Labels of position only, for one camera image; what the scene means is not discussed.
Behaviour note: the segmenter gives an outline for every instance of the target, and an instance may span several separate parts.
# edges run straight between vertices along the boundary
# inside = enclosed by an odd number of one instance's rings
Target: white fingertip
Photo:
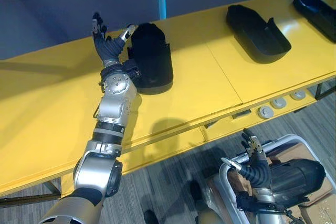
[[[96,19],[92,20],[92,32],[94,34],[98,33],[98,21]]]
[[[123,40],[123,41],[127,41],[131,36],[132,34],[134,33],[135,31],[135,25],[134,24],[131,24],[129,25],[125,31],[123,31],[119,37]]]

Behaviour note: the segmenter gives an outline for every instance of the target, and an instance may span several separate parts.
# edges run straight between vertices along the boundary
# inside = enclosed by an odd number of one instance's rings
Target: robot finger
[[[103,36],[103,38],[105,38],[106,31],[107,31],[107,27],[105,25],[102,26],[101,29],[100,29],[100,32],[101,32],[101,35]]]
[[[101,26],[102,26],[103,20],[100,17],[99,13],[95,13],[92,17],[92,34],[94,38],[97,37],[104,37],[104,34],[101,34]]]
[[[246,141],[246,143],[248,143],[248,141],[250,141],[248,135],[246,135],[245,133],[242,133],[241,136]]]
[[[244,129],[243,129],[243,132],[244,132],[248,137],[255,136],[255,134],[254,134],[250,129],[244,128]]]
[[[134,31],[135,31],[135,25],[134,24],[128,25],[126,30],[119,35],[119,38],[121,38],[124,42],[126,42],[132,36]]]
[[[245,141],[242,141],[241,144],[245,149],[250,148],[250,146]]]

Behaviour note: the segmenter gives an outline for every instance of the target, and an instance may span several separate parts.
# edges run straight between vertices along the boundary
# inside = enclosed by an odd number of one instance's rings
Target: gray carpet
[[[332,85],[335,85],[334,80],[324,85],[323,89]],[[284,115],[251,129],[262,142],[288,133],[302,136],[335,179],[335,101],[336,95],[332,94],[297,113]],[[196,211],[188,192],[188,182],[195,178],[205,189],[205,178],[218,170],[220,157],[234,157],[244,150],[240,142],[240,133],[236,133],[123,176],[118,194],[104,203],[100,223],[144,223],[143,211],[152,209],[160,223],[194,224]],[[48,189],[40,185],[9,196],[47,192]],[[50,201],[0,209],[0,223],[37,223],[54,203]]]

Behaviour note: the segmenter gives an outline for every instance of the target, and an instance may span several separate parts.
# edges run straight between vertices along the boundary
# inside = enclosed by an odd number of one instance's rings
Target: robotic hand
[[[39,223],[98,223],[106,197],[119,189],[122,163],[121,142],[128,122],[136,87],[132,70],[119,63],[118,56],[135,30],[134,25],[116,39],[105,39],[106,26],[98,13],[92,19],[92,35],[104,69],[101,71],[104,96],[98,107],[97,123],[92,140],[88,141],[82,158],[74,170],[75,191],[58,201]]]
[[[257,136],[249,129],[244,129],[242,137],[245,140],[242,145],[248,154],[249,166],[222,158],[223,163],[240,173],[251,184],[252,196],[246,191],[240,192],[236,197],[237,208],[241,211],[256,213],[258,224],[284,224],[281,215],[291,218],[293,220],[291,223],[304,224],[301,219],[292,216],[291,211],[287,211],[284,206],[276,203],[271,190],[271,170]]]

